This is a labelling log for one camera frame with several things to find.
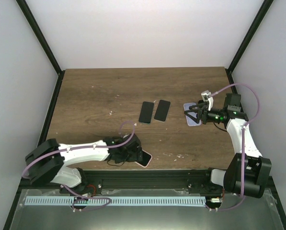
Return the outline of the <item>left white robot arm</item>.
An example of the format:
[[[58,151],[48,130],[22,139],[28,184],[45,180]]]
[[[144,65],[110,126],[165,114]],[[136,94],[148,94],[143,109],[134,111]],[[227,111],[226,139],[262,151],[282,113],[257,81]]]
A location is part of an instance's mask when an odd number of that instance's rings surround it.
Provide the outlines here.
[[[83,170],[73,164],[88,161],[105,161],[110,165],[135,162],[142,167],[149,164],[151,156],[145,153],[136,135],[106,137],[94,143],[59,144],[48,139],[25,157],[23,178],[33,186],[47,183],[63,184],[81,194],[87,189]]]

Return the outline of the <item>black smartphone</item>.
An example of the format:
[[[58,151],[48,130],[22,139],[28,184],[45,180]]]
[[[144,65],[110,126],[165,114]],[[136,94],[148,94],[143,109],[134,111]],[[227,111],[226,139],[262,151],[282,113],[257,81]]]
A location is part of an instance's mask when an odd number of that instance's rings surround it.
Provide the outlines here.
[[[138,121],[143,124],[150,124],[154,109],[153,102],[143,102]]]
[[[159,100],[154,119],[157,121],[165,122],[168,116],[171,102],[166,100]]]

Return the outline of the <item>phone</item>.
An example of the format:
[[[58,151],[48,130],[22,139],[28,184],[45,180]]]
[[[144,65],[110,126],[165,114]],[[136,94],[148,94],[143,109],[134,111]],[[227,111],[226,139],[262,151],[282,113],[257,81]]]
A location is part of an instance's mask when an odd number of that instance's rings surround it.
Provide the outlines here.
[[[143,168],[147,168],[151,160],[152,160],[152,155],[142,150],[142,159],[140,161],[136,161],[135,163]]]
[[[196,103],[185,103],[183,105],[184,111],[189,110],[189,107],[192,105],[196,105]],[[189,115],[191,115],[192,117],[196,118],[196,113],[195,112],[189,112]],[[198,123],[195,122],[192,118],[190,118],[189,116],[185,116],[186,118],[186,122],[188,124],[189,127],[195,127],[195,126],[200,126],[202,123],[201,121],[199,121]]]

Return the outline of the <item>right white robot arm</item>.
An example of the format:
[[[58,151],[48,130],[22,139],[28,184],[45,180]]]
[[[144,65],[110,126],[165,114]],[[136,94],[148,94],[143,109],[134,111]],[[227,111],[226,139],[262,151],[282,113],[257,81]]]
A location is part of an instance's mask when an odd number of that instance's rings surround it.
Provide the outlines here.
[[[213,193],[222,186],[228,192],[262,197],[272,164],[262,156],[253,141],[249,119],[241,111],[241,95],[228,93],[221,109],[213,108],[213,98],[209,91],[203,92],[202,98],[198,103],[183,105],[188,125],[223,124],[235,152],[226,170],[211,170],[210,176],[202,181],[203,189]]]

